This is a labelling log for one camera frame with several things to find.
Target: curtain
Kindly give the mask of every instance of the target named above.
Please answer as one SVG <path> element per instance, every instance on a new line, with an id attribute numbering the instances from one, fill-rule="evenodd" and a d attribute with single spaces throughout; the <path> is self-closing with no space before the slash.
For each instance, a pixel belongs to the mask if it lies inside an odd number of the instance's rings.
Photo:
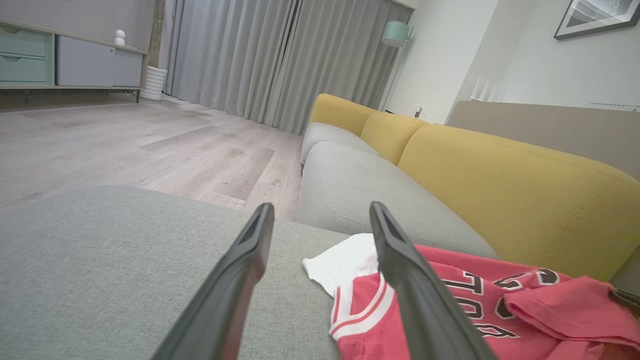
<path id="1" fill-rule="evenodd" d="M 390 0 L 176 0 L 165 93 L 302 134 L 326 92 L 377 108 L 411 10 Z"/>
<path id="2" fill-rule="evenodd" d="M 264 123 L 304 133 L 321 93 L 377 108 L 397 52 L 382 44 L 382 33 L 388 21 L 410 15 L 389 0 L 303 0 Z"/>
<path id="3" fill-rule="evenodd" d="M 294 5 L 292 0 L 184 0 L 165 92 L 258 121 Z"/>

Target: red shirt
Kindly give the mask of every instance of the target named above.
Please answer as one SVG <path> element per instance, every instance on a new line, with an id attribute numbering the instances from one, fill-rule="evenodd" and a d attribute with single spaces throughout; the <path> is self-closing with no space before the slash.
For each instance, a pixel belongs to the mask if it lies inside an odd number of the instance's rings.
<path id="1" fill-rule="evenodd" d="M 610 284 L 416 247 L 499 359 L 640 359 L 640 327 L 609 300 Z M 334 298 L 330 334 L 343 359 L 410 358 L 396 295 L 381 274 L 357 277 Z"/>

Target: white cloth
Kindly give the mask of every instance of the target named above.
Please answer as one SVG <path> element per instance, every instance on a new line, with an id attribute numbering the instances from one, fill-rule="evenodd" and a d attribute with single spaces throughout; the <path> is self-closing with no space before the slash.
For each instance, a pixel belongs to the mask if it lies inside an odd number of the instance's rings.
<path id="1" fill-rule="evenodd" d="M 358 276 L 378 272 L 378 252 L 373 234 L 355 234 L 313 259 L 303 259 L 309 279 L 333 296 L 335 290 Z"/>

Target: white vase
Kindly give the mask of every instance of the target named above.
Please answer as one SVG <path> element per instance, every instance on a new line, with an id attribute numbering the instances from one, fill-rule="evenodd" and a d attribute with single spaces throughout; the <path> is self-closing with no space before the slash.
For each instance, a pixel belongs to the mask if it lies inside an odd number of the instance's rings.
<path id="1" fill-rule="evenodd" d="M 147 69 L 147 88 L 140 90 L 140 97 L 147 100 L 161 101 L 166 70 L 153 66 L 148 66 Z"/>

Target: white figurine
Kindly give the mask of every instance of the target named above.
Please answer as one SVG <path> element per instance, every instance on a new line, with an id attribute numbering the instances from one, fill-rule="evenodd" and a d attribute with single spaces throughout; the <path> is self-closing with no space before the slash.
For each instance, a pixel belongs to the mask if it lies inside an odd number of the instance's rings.
<path id="1" fill-rule="evenodd" d="M 116 30 L 116 40 L 114 41 L 117 45 L 124 45 L 124 37 L 126 34 L 124 31 L 117 29 Z"/>

